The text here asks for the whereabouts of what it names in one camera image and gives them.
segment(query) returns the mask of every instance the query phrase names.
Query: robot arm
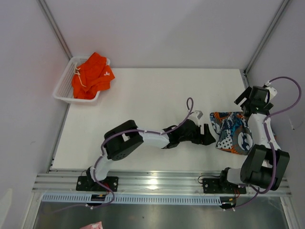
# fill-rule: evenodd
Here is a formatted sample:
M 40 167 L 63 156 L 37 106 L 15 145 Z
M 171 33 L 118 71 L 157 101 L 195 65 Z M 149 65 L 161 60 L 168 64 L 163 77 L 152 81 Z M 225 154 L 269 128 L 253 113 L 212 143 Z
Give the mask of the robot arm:
M 269 110 L 273 107 L 269 101 L 276 95 L 272 87 L 248 87 L 235 101 L 240 104 L 246 99 L 241 108 L 248 126 L 252 132 L 255 145 L 249 150 L 248 157 L 240 169 L 226 168 L 222 171 L 222 181 L 233 184 L 251 184 L 261 188 L 267 188 L 272 182 L 273 167 L 276 166 L 276 173 L 271 190 L 277 190 L 284 176 L 289 162 L 289 154 L 281 150 L 277 144 L 271 126 Z M 273 163 L 273 152 L 270 147 L 273 144 L 276 164 Z
M 136 125 L 134 120 L 129 120 L 110 130 L 105 134 L 105 139 L 114 135 L 117 136 L 105 144 L 104 148 L 106 153 L 99 160 L 96 167 L 89 168 L 91 179 L 94 177 L 93 172 L 95 170 L 96 179 L 104 180 L 113 162 L 126 158 L 142 144 L 161 149 L 170 149 L 184 141 L 191 141 L 194 144 L 205 146 L 214 143 L 215 139 L 210 133 L 208 124 L 203 125 L 204 133 L 202 133 L 200 125 L 202 116 L 203 113 L 201 111 L 194 111 L 180 127 L 172 125 L 162 131 L 143 131 Z

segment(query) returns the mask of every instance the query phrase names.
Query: colorful fabric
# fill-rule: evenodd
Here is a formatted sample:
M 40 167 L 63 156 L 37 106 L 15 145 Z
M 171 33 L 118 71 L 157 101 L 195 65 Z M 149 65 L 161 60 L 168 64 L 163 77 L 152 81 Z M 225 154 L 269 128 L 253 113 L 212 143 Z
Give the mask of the colorful fabric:
M 233 154 L 248 154 L 253 139 L 242 112 L 214 112 L 210 113 L 210 120 L 219 135 L 216 148 Z

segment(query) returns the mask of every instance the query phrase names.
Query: gray wall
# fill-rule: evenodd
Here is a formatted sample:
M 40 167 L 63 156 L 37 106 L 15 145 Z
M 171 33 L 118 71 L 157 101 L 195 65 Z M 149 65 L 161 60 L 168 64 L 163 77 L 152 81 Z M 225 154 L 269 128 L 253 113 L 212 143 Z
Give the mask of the gray wall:
M 275 33 L 250 71 L 251 85 L 263 85 L 277 76 L 296 79 L 305 93 L 305 1 L 293 0 Z M 273 85 L 278 96 L 272 101 L 273 111 L 292 104 L 297 98 L 297 88 L 287 80 L 279 80 Z M 294 195 L 298 212 L 305 220 L 305 96 L 293 110 L 272 119 L 272 126 L 278 135 L 281 148 L 290 153 L 290 163 L 286 176 Z
M 13 189 L 11 229 L 46 170 L 65 109 L 51 94 L 68 60 L 34 0 L 2 0 L 0 31 L 0 198 Z
M 49 0 L 73 55 L 112 67 L 243 69 L 282 0 Z

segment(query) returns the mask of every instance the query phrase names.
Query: white cable clip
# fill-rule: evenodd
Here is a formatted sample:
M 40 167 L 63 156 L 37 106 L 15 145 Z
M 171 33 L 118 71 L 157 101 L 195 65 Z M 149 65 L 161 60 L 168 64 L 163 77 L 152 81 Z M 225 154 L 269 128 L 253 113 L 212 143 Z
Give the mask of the white cable clip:
M 267 82 L 265 82 L 264 84 L 265 86 L 269 87 L 271 85 L 270 80 L 268 80 Z
M 267 118 L 266 120 L 264 120 L 263 123 L 266 123 L 267 125 L 270 125 L 270 121 L 271 121 L 271 118 Z
M 272 145 L 275 145 L 275 144 L 276 144 L 276 141 L 271 139 L 271 140 L 268 142 L 268 144 L 270 145 L 270 143 L 272 143 Z

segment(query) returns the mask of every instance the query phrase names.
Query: red towel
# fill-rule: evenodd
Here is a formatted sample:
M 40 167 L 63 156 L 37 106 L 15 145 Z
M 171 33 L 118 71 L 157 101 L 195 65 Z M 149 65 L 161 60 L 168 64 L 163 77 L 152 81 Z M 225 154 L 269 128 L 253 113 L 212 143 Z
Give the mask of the red towel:
M 107 58 L 94 53 L 78 66 L 72 79 L 73 96 L 77 99 L 93 99 L 98 91 L 108 90 L 115 77 Z

